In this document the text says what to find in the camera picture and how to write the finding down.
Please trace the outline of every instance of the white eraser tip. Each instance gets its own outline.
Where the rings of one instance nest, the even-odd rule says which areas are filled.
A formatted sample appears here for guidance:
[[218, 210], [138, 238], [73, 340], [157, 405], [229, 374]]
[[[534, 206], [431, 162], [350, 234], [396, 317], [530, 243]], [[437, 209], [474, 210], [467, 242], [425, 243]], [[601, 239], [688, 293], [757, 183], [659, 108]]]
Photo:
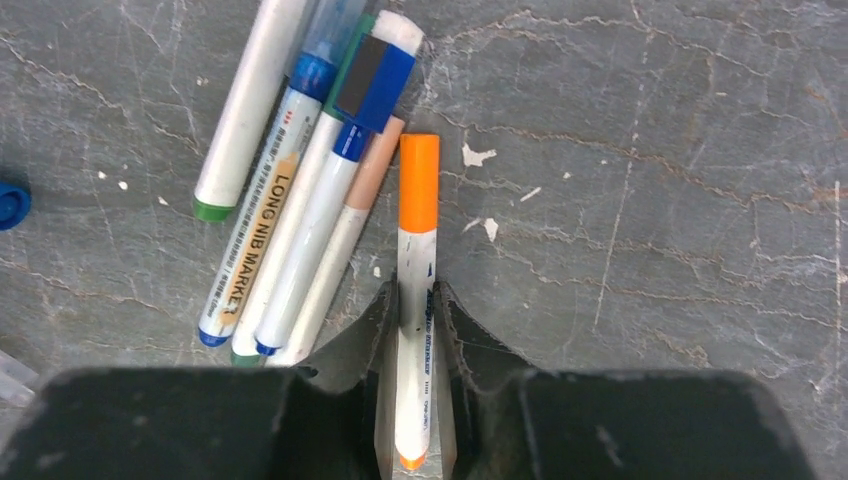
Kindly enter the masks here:
[[414, 57], [424, 40], [424, 31], [403, 15], [381, 10], [377, 14], [371, 36], [391, 43]]

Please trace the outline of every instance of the cracked gray surface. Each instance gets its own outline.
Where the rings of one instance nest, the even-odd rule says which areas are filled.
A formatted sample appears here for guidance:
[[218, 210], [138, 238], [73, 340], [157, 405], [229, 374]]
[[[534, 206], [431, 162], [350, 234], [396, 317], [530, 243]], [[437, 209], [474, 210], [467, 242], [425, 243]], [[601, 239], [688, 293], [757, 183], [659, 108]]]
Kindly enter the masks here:
[[[443, 137], [439, 269], [469, 311], [544, 367], [748, 372], [841, 478], [848, 5], [390, 3], [428, 34], [410, 130]], [[190, 199], [256, 4], [0, 4], [0, 178], [34, 197], [0, 234], [0, 349], [225, 364], [194, 327], [232, 222]], [[396, 175], [322, 342], [393, 268]]]

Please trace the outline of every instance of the green marker end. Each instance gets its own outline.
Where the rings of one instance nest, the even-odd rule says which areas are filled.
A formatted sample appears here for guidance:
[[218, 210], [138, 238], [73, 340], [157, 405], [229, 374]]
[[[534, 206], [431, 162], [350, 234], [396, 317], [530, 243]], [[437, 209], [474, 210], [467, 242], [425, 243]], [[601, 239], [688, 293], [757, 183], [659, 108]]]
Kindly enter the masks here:
[[227, 215], [232, 212], [234, 207], [219, 207], [209, 205], [194, 199], [194, 216], [198, 220], [209, 223], [220, 223], [227, 219]]
[[258, 367], [262, 363], [262, 355], [236, 355], [233, 352], [230, 354], [230, 363], [234, 367]]

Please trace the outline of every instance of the white marker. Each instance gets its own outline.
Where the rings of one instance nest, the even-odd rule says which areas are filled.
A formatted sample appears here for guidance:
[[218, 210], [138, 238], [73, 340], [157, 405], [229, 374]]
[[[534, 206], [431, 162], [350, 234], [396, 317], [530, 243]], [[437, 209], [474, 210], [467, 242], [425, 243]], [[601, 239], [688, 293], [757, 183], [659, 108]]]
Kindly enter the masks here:
[[259, 352], [256, 351], [256, 340], [253, 339], [253, 335], [256, 332], [259, 321], [262, 320], [262, 313], [271, 299], [274, 284], [277, 281], [277, 274], [283, 268], [289, 246], [295, 232], [297, 232], [300, 221], [303, 219], [306, 204], [313, 190], [315, 190], [315, 184], [318, 182], [318, 176], [321, 173], [324, 159], [327, 158], [327, 155], [332, 150], [333, 143], [338, 138], [342, 125], [344, 125], [341, 114], [333, 108], [336, 95], [339, 89], [341, 89], [344, 77], [347, 74], [347, 68], [350, 66], [351, 60], [353, 60], [354, 53], [356, 53], [359, 39], [363, 34], [370, 32], [373, 26], [373, 15], [366, 14], [360, 17], [356, 30], [353, 33], [353, 39], [348, 45], [345, 58], [339, 67], [339, 74], [336, 76], [336, 81], [330, 90], [329, 96], [327, 96], [324, 109], [318, 117], [315, 130], [312, 132], [309, 146], [303, 154], [300, 166], [298, 166], [297, 176], [286, 200], [286, 208], [283, 210], [274, 229], [274, 235], [268, 243], [265, 258], [262, 260], [262, 266], [256, 274], [250, 296], [247, 299], [241, 318], [233, 333], [233, 352], [230, 360], [237, 367], [256, 366], [261, 361]]
[[[358, 110], [354, 117], [369, 127], [348, 119], [333, 152], [324, 162], [303, 221], [277, 277], [271, 300], [256, 329], [256, 351], [261, 355], [273, 355], [278, 348], [285, 346], [294, 329], [368, 139], [372, 132], [381, 133], [385, 129], [415, 63], [415, 53], [423, 37], [421, 29], [412, 21], [384, 10], [377, 16], [372, 34], [363, 38], [336, 107], [342, 110], [343, 99], [346, 104], [354, 100]], [[375, 85], [380, 87], [379, 92], [374, 92]], [[354, 92], [362, 92], [363, 95], [355, 95]]]
[[416, 470], [430, 446], [433, 383], [433, 283], [439, 221], [439, 137], [400, 137], [398, 199], [400, 320], [395, 448]]
[[194, 189], [194, 215], [223, 222], [235, 208], [274, 99], [291, 73], [313, 0], [263, 0]]
[[312, 279], [309, 293], [300, 308], [289, 341], [284, 349], [277, 350], [277, 353], [268, 358], [266, 366], [294, 365], [312, 351], [324, 323], [324, 316], [330, 309], [333, 296], [362, 233], [362, 227], [365, 226], [377, 198], [380, 184], [386, 176], [403, 125], [403, 120], [392, 117], [383, 133], [371, 140], [368, 152], [345, 199], [344, 208], [339, 214], [336, 228], [327, 243], [327, 250]]
[[277, 111], [236, 228], [198, 324], [204, 345], [223, 344], [244, 310], [312, 127], [336, 79], [365, 0], [321, 0]]

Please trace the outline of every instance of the orange label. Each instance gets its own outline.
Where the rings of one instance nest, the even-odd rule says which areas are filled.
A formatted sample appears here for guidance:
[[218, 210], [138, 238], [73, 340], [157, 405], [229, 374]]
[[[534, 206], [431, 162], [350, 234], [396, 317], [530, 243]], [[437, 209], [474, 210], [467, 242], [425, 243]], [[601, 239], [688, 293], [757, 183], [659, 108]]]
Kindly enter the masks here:
[[244, 301], [250, 294], [256, 272], [268, 248], [268, 241], [283, 210], [297, 164], [298, 154], [295, 152], [278, 163], [268, 179], [253, 217], [244, 254], [233, 270], [233, 282], [224, 296], [224, 308], [220, 314], [221, 323], [224, 325], [234, 325], [241, 315]]

